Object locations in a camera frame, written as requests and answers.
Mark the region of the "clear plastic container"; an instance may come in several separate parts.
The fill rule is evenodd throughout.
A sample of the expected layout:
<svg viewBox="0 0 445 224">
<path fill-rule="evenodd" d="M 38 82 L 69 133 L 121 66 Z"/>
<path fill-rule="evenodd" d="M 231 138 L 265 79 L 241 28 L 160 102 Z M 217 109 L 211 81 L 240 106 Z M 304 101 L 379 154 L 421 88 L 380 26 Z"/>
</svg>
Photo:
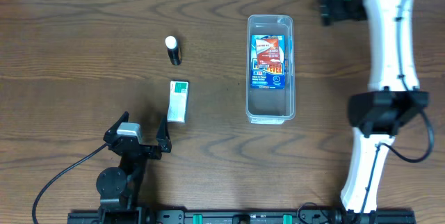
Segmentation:
<svg viewBox="0 0 445 224">
<path fill-rule="evenodd" d="M 258 89 L 250 87 L 250 41 L 252 35 L 285 37 L 285 87 Z M 296 114 L 295 58 L 293 20 L 288 15 L 252 15 L 248 18 L 246 54 L 246 115 L 252 124 L 281 125 Z"/>
</svg>

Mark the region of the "red small box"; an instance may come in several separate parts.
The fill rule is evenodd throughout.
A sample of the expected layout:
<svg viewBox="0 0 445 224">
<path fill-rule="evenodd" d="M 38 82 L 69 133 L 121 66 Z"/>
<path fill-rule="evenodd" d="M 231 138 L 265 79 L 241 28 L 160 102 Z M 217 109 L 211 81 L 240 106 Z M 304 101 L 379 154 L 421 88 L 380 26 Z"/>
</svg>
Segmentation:
<svg viewBox="0 0 445 224">
<path fill-rule="evenodd" d="M 278 38 L 256 39 L 255 47 L 259 67 L 275 66 L 282 63 L 283 58 Z"/>
</svg>

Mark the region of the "black bottle white cap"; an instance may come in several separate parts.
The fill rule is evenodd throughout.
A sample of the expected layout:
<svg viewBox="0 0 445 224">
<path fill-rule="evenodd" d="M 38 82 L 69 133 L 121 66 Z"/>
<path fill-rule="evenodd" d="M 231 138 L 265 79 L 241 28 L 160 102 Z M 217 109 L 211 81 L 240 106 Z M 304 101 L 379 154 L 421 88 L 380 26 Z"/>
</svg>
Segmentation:
<svg viewBox="0 0 445 224">
<path fill-rule="evenodd" d="M 176 37 L 169 35 L 165 39 L 165 45 L 168 50 L 168 56 L 170 58 L 170 62 L 173 65 L 180 65 L 182 62 L 182 57 L 179 47 L 179 41 L 176 39 Z"/>
</svg>

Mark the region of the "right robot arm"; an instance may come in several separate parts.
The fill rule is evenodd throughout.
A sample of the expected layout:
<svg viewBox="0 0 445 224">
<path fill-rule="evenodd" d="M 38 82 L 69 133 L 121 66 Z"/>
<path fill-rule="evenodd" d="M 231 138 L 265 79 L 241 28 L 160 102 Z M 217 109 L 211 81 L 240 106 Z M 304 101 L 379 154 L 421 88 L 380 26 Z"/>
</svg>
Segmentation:
<svg viewBox="0 0 445 224">
<path fill-rule="evenodd" d="M 320 0 L 324 25 L 366 20 L 371 71 L 368 90 L 348 100 L 353 149 L 341 190 L 341 223 L 407 223 L 410 211 L 378 211 L 378 187 L 389 152 L 408 163 L 421 163 L 432 153 L 435 134 L 425 113 L 429 94 L 420 89 L 412 46 L 414 0 Z M 427 149 L 408 158 L 394 147 L 401 127 L 420 115 L 428 135 Z"/>
</svg>

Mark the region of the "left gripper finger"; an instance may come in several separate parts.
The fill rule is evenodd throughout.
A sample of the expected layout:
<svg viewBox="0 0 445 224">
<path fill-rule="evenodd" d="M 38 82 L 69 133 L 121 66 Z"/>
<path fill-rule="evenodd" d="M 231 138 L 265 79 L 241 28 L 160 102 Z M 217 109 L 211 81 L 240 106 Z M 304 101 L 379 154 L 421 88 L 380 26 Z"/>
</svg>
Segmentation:
<svg viewBox="0 0 445 224">
<path fill-rule="evenodd" d="M 104 137 L 110 137 L 117 134 L 119 126 L 123 122 L 128 122 L 129 120 L 129 112 L 125 111 L 120 118 L 105 132 Z"/>
<path fill-rule="evenodd" d="M 164 116 L 159 125 L 159 129 L 156 133 L 156 140 L 161 152 L 171 153 L 172 143 L 170 140 L 170 135 L 168 131 L 168 119 Z"/>
</svg>

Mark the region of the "blue Kool Fever box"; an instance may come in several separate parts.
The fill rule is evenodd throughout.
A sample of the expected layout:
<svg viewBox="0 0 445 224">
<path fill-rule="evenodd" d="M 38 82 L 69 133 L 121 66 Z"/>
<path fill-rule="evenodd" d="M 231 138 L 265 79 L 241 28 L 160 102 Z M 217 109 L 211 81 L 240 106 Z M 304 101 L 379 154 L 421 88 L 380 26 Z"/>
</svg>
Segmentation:
<svg viewBox="0 0 445 224">
<path fill-rule="evenodd" d="M 259 67 L 257 62 L 255 40 L 262 38 L 278 38 L 283 61 L 279 65 Z M 250 87 L 258 89 L 283 89 L 285 87 L 285 37 L 283 35 L 252 35 L 250 41 L 250 57 L 248 64 L 250 71 Z"/>
</svg>

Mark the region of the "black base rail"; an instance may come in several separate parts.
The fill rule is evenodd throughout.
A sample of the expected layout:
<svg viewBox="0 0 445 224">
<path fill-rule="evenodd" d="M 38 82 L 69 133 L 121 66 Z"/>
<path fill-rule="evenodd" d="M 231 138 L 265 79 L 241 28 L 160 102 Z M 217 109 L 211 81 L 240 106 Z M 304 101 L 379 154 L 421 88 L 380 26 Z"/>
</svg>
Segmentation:
<svg viewBox="0 0 445 224">
<path fill-rule="evenodd" d="M 369 214 L 346 213 L 339 209 L 303 207 L 295 211 L 182 211 L 137 208 L 133 211 L 72 212 L 67 224 L 416 224 L 413 211 L 378 210 Z"/>
</svg>

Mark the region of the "white green medicine box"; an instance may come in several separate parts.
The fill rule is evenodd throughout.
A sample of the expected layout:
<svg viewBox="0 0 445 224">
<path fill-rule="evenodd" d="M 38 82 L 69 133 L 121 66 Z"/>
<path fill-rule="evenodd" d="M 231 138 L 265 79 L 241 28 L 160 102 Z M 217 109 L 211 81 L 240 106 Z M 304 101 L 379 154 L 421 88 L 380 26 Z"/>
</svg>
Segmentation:
<svg viewBox="0 0 445 224">
<path fill-rule="evenodd" d="M 187 101 L 188 101 L 188 82 L 171 81 L 169 107 L 167 114 L 168 122 L 185 123 Z"/>
</svg>

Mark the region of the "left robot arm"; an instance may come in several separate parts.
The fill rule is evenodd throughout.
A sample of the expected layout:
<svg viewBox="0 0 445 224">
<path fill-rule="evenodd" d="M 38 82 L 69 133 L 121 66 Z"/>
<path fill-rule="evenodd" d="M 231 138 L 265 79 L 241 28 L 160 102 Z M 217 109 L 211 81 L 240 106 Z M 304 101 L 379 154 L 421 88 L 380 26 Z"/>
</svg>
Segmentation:
<svg viewBox="0 0 445 224">
<path fill-rule="evenodd" d="M 161 120 L 156 145 L 142 143 L 140 125 L 129 122 L 128 112 L 124 112 L 105 132 L 104 141 L 121 160 L 119 166 L 103 170 L 97 178 L 96 187 L 100 194 L 98 223 L 155 223 L 152 211 L 138 206 L 138 194 L 147 161 L 160 160 L 163 153 L 171 152 L 167 118 Z"/>
</svg>

